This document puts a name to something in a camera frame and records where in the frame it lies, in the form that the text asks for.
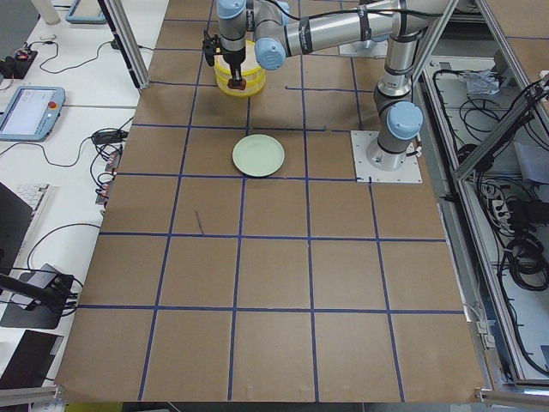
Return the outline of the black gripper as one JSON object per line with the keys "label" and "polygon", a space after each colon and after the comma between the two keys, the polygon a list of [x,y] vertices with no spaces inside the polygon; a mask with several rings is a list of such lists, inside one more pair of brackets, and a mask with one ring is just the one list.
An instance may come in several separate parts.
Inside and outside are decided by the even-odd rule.
{"label": "black gripper", "polygon": [[229,87],[242,85],[241,65],[245,60],[245,37],[239,39],[228,39],[221,37],[223,58],[229,64],[231,79]]}

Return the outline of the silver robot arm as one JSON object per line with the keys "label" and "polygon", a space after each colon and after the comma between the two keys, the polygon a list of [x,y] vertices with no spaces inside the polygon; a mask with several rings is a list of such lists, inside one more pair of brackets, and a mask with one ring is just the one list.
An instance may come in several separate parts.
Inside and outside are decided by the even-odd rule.
{"label": "silver robot arm", "polygon": [[229,88],[243,90],[248,33],[254,38],[256,61],[265,70],[279,69],[292,56],[388,37],[384,73],[374,90],[381,130],[366,155],[374,167],[392,171],[403,164],[423,123],[421,110],[411,101],[414,51],[421,32],[441,16],[444,6],[435,1],[377,1],[295,17],[283,2],[219,1],[220,32],[205,34],[202,50],[208,64],[222,56],[230,70]]}

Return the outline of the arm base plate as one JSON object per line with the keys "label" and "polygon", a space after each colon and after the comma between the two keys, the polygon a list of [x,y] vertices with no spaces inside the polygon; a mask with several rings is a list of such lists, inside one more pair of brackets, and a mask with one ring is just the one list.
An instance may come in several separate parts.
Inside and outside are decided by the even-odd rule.
{"label": "arm base plate", "polygon": [[360,183],[421,184],[418,156],[410,141],[407,150],[389,154],[381,149],[376,130],[352,130],[355,179]]}
{"label": "arm base plate", "polygon": [[387,50],[387,40],[374,41],[372,39],[340,45],[338,48],[339,55],[342,57],[373,59],[385,59]]}

